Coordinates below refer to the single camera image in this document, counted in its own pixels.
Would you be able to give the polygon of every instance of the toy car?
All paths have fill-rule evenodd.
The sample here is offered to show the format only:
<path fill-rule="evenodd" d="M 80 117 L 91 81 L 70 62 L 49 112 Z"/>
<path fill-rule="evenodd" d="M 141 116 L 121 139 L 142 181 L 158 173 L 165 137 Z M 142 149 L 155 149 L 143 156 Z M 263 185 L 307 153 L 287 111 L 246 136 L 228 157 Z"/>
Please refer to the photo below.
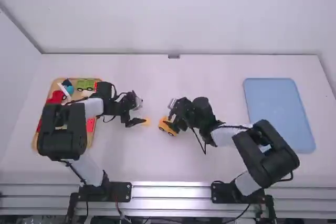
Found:
<path fill-rule="evenodd" d="M 175 131 L 173 131 L 171 128 L 169 128 L 169 126 L 164 121 L 169 122 L 168 116 L 164 116 L 160 119 L 160 121 L 159 121 L 160 131 L 167 132 L 170 136 L 177 136 L 177 133 Z"/>
<path fill-rule="evenodd" d="M 94 79 L 80 79 L 77 81 L 76 89 L 80 92 L 83 90 L 92 91 L 95 88 L 95 82 Z"/>

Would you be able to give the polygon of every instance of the metal extrusion frame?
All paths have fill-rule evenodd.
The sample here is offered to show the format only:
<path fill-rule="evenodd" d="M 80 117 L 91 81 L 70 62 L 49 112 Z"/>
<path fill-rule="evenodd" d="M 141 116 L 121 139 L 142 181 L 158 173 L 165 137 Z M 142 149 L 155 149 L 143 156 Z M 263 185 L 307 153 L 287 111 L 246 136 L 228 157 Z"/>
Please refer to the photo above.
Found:
<path fill-rule="evenodd" d="M 132 199 L 119 207 L 129 216 L 236 217 L 246 205 L 213 204 L 211 183 L 132 182 Z M 76 184 L 0 184 L 0 215 L 65 215 Z M 275 199 L 278 218 L 336 218 L 336 187 L 275 186 L 266 190 Z M 255 216 L 251 206 L 243 215 Z M 79 202 L 77 215 L 86 214 Z M 90 202 L 90 216 L 118 216 L 112 202 Z"/>

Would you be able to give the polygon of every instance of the green toy car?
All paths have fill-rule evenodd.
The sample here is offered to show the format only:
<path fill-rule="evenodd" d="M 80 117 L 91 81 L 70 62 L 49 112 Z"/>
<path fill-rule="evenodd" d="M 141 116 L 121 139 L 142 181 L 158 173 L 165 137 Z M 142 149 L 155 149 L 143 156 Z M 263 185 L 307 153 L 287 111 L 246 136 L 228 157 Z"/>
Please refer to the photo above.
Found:
<path fill-rule="evenodd" d="M 77 81 L 76 89 L 80 92 L 83 90 L 92 91 L 95 88 L 95 82 L 94 79 L 80 79 Z"/>

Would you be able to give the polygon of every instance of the table surface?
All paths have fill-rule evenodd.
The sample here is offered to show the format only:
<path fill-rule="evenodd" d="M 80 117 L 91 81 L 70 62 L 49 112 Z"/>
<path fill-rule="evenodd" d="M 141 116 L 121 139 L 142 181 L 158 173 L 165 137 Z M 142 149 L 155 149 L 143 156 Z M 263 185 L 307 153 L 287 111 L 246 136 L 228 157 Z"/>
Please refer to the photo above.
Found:
<path fill-rule="evenodd" d="M 132 115 L 151 119 L 149 127 L 130 129 L 118 119 L 107 124 L 98 121 L 90 156 L 111 180 L 231 181 L 245 170 L 234 147 L 209 147 L 205 156 L 190 131 L 172 138 L 158 129 L 159 119 L 169 112 L 171 98 L 207 96 L 218 119 L 248 123 L 243 81 L 284 77 L 292 78 L 298 87 L 317 147 L 312 154 L 299 155 L 301 165 L 294 180 L 281 187 L 336 187 L 336 101 L 314 55 L 181 55 L 180 59 L 164 55 L 45 56 L 2 158 L 1 184 L 78 184 L 75 175 L 39 156 L 30 143 L 50 83 L 57 77 L 87 76 L 114 83 L 118 92 L 134 89 L 143 98 L 144 107 Z"/>

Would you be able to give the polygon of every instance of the red toy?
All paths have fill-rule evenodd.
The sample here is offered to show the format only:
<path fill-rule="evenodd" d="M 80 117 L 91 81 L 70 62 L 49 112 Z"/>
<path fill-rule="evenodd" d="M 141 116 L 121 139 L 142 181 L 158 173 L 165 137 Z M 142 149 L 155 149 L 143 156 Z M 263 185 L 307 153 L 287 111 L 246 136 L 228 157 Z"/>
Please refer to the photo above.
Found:
<path fill-rule="evenodd" d="M 52 104 L 61 104 L 63 99 L 64 93 L 61 90 L 55 90 L 53 91 L 51 98 L 48 98 L 46 101 L 46 104 L 52 103 Z M 38 122 L 36 132 L 40 132 L 41 129 L 41 119 Z"/>

